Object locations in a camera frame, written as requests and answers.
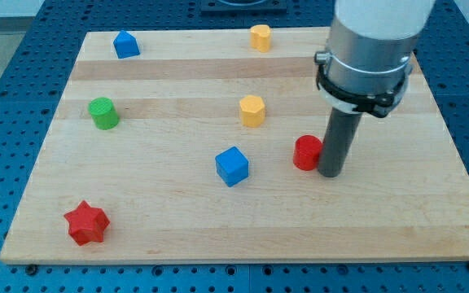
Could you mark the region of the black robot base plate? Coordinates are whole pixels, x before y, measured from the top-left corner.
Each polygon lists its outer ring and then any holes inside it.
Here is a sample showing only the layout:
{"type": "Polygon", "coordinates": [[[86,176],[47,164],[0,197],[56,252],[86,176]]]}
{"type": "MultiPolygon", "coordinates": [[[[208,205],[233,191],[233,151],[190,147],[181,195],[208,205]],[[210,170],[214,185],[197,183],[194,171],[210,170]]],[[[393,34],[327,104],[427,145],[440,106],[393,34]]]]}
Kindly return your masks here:
{"type": "Polygon", "coordinates": [[[284,12],[287,0],[199,0],[200,10],[216,12],[284,12]]]}

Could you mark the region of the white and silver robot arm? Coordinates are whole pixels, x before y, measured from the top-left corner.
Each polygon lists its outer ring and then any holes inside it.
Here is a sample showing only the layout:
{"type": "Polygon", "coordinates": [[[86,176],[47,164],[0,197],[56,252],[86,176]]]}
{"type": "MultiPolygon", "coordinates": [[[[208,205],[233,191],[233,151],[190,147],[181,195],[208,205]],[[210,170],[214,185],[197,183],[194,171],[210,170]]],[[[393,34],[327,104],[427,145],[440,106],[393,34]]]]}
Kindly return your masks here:
{"type": "Polygon", "coordinates": [[[315,53],[321,96],[345,114],[384,118],[405,94],[410,57],[435,0],[337,0],[315,53]]]}

